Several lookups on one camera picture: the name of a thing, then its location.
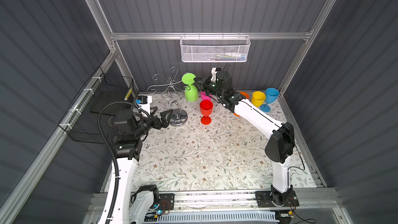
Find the green wine glass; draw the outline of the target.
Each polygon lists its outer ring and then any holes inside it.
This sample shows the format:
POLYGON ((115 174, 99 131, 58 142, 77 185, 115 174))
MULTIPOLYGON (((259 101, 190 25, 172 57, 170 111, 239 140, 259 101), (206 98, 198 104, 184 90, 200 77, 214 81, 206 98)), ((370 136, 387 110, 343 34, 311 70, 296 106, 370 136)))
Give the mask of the green wine glass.
POLYGON ((181 78, 182 83, 186 85, 184 93, 186 100, 189 102, 194 102, 199 98, 198 89, 194 85, 195 78, 196 76, 193 73, 185 73, 181 78))

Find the pink wine glass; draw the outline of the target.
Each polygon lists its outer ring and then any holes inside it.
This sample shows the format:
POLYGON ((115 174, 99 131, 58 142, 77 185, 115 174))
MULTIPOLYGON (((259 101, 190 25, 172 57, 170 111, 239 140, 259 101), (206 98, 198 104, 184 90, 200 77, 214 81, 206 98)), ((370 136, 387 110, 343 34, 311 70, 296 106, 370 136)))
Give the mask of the pink wine glass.
POLYGON ((210 95, 207 95, 205 92, 201 91, 201 99, 202 99, 202 101, 205 101, 205 100, 211 101, 212 97, 210 95))

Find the red wine glass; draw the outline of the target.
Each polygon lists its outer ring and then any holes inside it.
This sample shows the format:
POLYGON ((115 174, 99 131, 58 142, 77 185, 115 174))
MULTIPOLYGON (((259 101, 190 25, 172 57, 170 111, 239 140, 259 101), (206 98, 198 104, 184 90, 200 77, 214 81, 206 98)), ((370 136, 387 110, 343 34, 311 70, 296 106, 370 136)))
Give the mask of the red wine glass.
POLYGON ((203 125, 209 125, 211 123, 210 115, 212 114, 213 107, 214 105, 210 100, 203 100, 200 103, 200 111, 203 115, 203 117, 201 118, 201 123, 203 125))

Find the orange wine glass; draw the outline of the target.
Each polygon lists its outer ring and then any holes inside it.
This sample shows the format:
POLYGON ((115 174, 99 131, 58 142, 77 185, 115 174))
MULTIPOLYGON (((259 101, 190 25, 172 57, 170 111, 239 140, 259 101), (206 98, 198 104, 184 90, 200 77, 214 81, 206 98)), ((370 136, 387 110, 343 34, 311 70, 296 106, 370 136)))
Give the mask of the orange wine glass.
POLYGON ((248 93, 246 93, 246 92, 240 91, 239 93, 242 94, 246 99, 250 98, 250 95, 248 93))

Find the yellow wine glass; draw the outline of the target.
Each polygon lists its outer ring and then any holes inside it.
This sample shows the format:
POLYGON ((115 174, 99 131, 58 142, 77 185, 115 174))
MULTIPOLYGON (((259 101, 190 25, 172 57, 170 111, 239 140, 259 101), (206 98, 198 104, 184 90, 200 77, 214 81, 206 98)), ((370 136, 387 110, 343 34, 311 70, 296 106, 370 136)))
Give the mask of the yellow wine glass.
POLYGON ((255 91, 251 96, 251 103, 255 107, 260 107, 266 99, 266 94, 261 91, 255 91))

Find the blue wine glass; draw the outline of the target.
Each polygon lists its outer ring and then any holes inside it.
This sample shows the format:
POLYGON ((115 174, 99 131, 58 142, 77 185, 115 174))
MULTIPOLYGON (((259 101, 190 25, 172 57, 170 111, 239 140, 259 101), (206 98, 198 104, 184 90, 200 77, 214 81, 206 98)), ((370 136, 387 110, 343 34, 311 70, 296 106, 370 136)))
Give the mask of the blue wine glass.
POLYGON ((268 113, 270 112, 271 108, 270 108, 270 104, 272 104, 273 102, 275 102, 279 96, 279 91, 275 88, 267 88, 265 90, 265 96, 266 99, 264 100, 264 103, 260 106, 260 110, 268 113))

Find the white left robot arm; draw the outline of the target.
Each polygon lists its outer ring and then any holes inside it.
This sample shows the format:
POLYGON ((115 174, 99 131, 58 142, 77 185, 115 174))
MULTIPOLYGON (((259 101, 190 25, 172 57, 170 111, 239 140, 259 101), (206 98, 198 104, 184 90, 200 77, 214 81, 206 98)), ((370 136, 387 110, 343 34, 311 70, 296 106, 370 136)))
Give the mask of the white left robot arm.
POLYGON ((116 115, 117 132, 109 144, 113 157, 112 179, 100 224, 142 224, 145 219, 164 213, 157 186, 141 186, 135 194, 131 193, 143 140, 151 129, 167 128, 171 120, 172 110, 161 112, 160 116, 155 115, 156 110, 152 108, 149 115, 122 110, 116 115))

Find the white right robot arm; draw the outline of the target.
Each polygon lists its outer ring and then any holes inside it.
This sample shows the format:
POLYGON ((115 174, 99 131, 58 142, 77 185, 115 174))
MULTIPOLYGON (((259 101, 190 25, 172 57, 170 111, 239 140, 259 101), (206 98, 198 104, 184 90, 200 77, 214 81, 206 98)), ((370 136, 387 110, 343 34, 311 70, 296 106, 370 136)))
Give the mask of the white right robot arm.
POLYGON ((210 76, 195 78, 194 85, 232 113, 246 119, 260 130, 268 139, 264 148, 266 156, 272 161, 273 182, 271 185, 271 199, 275 206, 293 203, 295 191, 290 184, 289 170, 293 149, 296 148, 294 127, 291 123, 282 123, 268 116, 254 106, 250 100, 234 90, 230 84, 231 77, 210 76))

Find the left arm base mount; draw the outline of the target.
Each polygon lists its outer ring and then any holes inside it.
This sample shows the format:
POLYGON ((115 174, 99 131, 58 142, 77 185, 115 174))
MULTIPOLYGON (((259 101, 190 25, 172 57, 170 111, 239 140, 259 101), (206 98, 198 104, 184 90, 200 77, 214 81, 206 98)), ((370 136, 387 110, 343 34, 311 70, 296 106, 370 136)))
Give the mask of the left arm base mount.
POLYGON ((169 212, 174 209, 175 194, 167 193, 160 194, 156 185, 140 186, 136 193, 132 194, 130 202, 133 204, 137 199, 137 195, 143 191, 150 191, 153 193, 153 204, 148 208, 147 216, 162 215, 165 211, 169 212))

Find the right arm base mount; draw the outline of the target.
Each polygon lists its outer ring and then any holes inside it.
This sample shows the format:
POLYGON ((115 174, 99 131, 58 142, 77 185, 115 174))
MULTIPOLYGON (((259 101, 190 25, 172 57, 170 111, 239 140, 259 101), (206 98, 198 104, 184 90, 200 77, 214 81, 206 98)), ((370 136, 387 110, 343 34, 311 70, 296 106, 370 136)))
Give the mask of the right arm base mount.
POLYGON ((280 193, 273 188, 271 191, 256 191, 255 199, 258 207, 297 207, 300 206, 299 200, 293 188, 287 192, 280 193))

